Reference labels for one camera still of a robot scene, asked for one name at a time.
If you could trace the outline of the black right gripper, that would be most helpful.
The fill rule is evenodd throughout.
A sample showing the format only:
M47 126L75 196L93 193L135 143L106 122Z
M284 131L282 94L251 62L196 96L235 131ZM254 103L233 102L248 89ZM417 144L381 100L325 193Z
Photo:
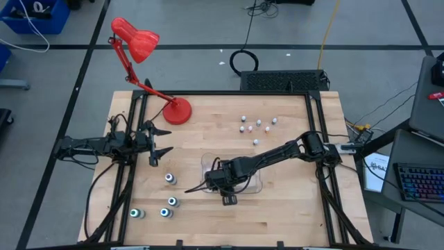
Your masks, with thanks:
M234 189L243 182L246 182L246 184L240 190ZM185 193L208 189L212 192L219 191L221 195L235 195L243 192L247 187L248 179L246 177L235 178L229 167L225 166L220 158L215 158L210 170L204 174L204 182L186 190Z

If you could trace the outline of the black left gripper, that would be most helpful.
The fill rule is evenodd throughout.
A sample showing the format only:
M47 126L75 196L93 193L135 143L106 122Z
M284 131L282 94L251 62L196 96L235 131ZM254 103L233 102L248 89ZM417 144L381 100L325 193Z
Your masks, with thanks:
M171 131L158 129L155 127L151 120L147 121L147 133L143 131L137 131L133 139L133 151L135 153L149 152L149 165L152 167L158 166L158 160L170 152L173 147L167 147L164 149L155 149L154 135L162 136L171 134Z

